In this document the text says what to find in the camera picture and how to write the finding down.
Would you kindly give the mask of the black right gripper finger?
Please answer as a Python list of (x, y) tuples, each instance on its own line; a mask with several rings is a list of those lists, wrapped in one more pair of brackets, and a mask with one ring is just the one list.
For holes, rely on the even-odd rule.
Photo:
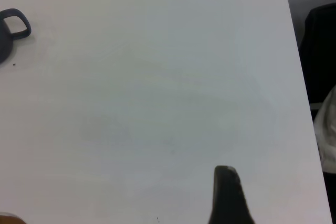
[(216, 166), (209, 223), (254, 223), (240, 177), (231, 166)]

